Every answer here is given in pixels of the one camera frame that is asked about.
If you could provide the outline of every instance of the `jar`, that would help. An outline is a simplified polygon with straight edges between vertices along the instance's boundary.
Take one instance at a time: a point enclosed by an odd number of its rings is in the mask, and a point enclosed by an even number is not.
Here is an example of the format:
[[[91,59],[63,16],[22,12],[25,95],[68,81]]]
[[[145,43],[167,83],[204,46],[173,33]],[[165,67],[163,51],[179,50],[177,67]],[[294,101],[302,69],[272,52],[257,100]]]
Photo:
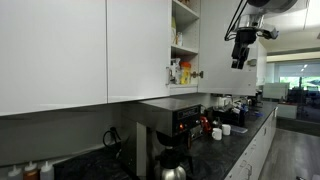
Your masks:
[[[181,79],[180,83],[181,84],[190,84],[191,81],[191,64],[188,62],[181,62],[180,63],[181,67]]]

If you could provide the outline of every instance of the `desk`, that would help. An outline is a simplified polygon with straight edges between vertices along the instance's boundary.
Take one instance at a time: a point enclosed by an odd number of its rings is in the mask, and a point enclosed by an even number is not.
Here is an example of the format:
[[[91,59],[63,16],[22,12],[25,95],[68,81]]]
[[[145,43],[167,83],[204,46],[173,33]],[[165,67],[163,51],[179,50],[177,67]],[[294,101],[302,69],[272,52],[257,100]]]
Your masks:
[[[296,103],[279,103],[278,104],[278,117],[296,119],[297,117],[297,108],[298,104]]]

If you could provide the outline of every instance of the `black countertop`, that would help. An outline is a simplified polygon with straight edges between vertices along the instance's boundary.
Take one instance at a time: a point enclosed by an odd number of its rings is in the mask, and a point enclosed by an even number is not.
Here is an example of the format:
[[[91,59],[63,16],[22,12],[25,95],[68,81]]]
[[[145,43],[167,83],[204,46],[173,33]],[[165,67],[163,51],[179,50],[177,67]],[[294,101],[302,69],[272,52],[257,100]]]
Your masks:
[[[263,102],[262,108],[249,108],[244,126],[248,131],[244,134],[231,132],[230,136],[223,136],[221,141],[213,140],[211,136],[193,141],[189,154],[193,157],[195,174],[192,176],[188,165],[183,163],[187,174],[192,179],[225,179],[276,106],[274,102]],[[259,111],[263,116],[254,116],[254,111]]]

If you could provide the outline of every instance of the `robotic arm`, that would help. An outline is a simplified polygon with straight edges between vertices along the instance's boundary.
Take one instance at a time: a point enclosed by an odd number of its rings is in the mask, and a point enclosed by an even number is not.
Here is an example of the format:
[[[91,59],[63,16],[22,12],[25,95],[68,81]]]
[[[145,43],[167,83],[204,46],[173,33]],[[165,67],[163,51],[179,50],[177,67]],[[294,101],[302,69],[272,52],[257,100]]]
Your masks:
[[[253,44],[257,36],[265,39],[276,39],[278,37],[279,32],[274,26],[263,23],[264,14],[285,12],[296,2],[297,0],[247,0],[245,4],[242,5],[243,0],[240,1],[225,36],[225,41],[235,39],[232,52],[232,68],[243,68],[250,50],[248,45]],[[241,16],[248,4],[248,14]],[[235,19],[241,6],[242,10]]]

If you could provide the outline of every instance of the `white cup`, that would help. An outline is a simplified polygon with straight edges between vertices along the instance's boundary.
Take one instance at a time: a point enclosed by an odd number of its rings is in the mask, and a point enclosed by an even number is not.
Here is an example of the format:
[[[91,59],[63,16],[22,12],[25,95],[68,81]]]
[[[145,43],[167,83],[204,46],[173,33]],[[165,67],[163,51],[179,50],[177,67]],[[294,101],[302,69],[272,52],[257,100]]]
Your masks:
[[[222,125],[222,134],[229,136],[230,135],[230,131],[231,131],[231,126],[228,124],[223,124]]]
[[[222,139],[222,130],[219,128],[213,128],[212,137],[215,140],[221,140]]]

